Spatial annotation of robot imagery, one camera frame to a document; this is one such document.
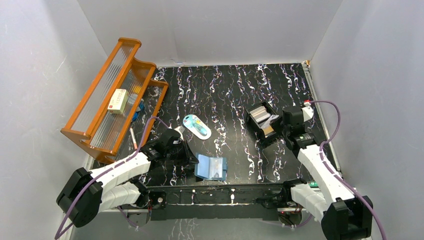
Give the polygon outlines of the blue leather card holder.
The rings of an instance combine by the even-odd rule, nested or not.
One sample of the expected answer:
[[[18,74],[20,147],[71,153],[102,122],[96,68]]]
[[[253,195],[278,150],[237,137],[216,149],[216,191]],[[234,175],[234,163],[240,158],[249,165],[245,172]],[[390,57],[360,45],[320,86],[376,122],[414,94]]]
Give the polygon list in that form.
[[[227,178],[228,161],[225,157],[209,157],[197,153],[198,163],[194,164],[194,175],[208,181],[225,181]]]

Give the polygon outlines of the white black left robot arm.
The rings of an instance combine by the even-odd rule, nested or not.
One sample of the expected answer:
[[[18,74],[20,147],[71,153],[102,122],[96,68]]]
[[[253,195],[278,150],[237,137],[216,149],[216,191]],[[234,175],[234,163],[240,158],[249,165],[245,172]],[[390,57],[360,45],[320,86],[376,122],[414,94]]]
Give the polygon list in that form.
[[[172,128],[146,142],[129,156],[105,167],[75,170],[56,203],[73,226],[80,228],[98,213],[123,205],[144,208],[154,204],[146,185],[135,178],[171,162],[182,166],[199,163],[187,140]]]

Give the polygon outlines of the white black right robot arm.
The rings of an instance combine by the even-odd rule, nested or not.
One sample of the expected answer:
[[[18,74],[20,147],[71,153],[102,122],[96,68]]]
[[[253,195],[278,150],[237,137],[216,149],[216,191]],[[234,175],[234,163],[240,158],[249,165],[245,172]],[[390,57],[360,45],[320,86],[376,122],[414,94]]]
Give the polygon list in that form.
[[[360,240],[372,232],[372,202],[361,200],[340,182],[340,175],[332,167],[316,141],[307,132],[305,122],[314,114],[311,106],[289,106],[271,126],[284,139],[287,148],[302,163],[317,183],[317,193],[302,178],[283,182],[282,202],[288,207],[299,204],[320,222],[328,240]]]

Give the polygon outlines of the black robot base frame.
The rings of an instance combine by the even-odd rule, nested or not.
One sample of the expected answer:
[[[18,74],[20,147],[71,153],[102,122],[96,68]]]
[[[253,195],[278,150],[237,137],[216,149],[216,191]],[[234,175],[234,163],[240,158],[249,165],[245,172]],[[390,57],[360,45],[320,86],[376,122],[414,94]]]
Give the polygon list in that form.
[[[296,228],[312,216],[288,202],[282,183],[149,186],[141,204],[126,204],[129,214],[146,213],[151,221],[174,219],[260,219]]]

